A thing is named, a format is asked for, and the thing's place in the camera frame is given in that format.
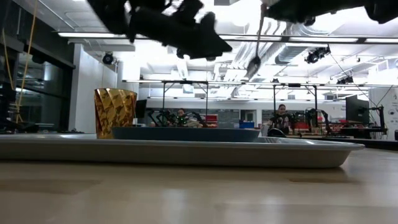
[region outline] glass wall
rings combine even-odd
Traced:
[[[11,77],[14,73],[15,62],[17,58],[17,52],[11,49],[7,50],[8,62],[10,66]],[[6,54],[4,52],[4,46],[0,44],[0,84],[1,83],[10,83],[7,63],[6,63]]]
[[[20,108],[22,120],[39,125],[41,130],[67,130],[72,75],[40,58],[19,54],[17,101],[21,96],[26,62]]]

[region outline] woman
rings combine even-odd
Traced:
[[[277,116],[268,121],[270,128],[277,128],[283,133],[289,133],[289,117],[286,115],[286,106],[281,104],[277,110]]]

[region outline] dark blue bowl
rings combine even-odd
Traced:
[[[254,142],[259,131],[223,128],[141,128],[112,129],[115,139],[158,141]]]

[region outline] wooden table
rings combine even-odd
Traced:
[[[396,224],[398,154],[342,168],[0,163],[1,224]]]

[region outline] white wall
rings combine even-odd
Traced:
[[[75,45],[69,129],[95,133],[94,90],[116,88],[118,74],[88,55],[81,44]]]
[[[118,57],[118,88],[122,90],[131,90],[139,93],[138,83],[125,83],[122,80],[139,80],[140,61],[135,52],[117,52]]]

